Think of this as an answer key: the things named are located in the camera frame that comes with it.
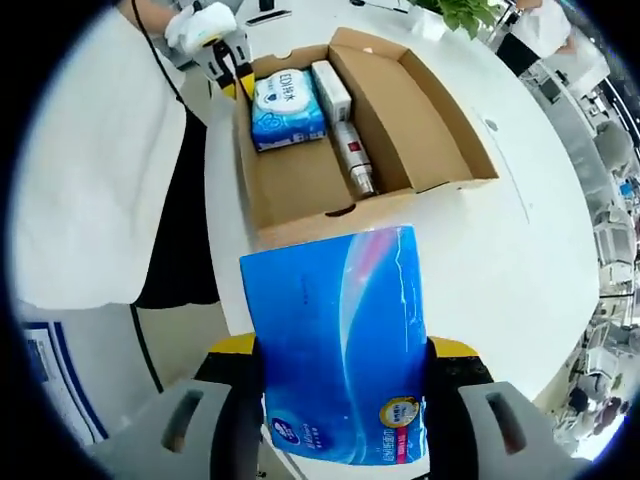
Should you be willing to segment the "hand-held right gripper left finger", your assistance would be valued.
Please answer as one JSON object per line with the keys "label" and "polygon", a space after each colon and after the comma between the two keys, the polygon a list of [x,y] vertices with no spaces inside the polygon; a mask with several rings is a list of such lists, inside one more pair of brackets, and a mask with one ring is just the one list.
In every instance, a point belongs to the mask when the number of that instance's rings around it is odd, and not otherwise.
{"label": "hand-held right gripper left finger", "polygon": [[230,336],[194,378],[166,389],[87,453],[112,479],[254,479],[263,394],[255,336]]}

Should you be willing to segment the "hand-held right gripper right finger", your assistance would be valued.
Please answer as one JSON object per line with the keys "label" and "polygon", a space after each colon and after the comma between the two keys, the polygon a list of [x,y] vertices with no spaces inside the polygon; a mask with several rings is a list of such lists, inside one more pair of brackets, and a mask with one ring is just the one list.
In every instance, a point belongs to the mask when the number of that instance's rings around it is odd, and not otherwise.
{"label": "hand-held right gripper right finger", "polygon": [[579,479],[586,471],[555,442],[549,419],[512,384],[494,381],[463,342],[428,338],[424,393],[428,479]]}

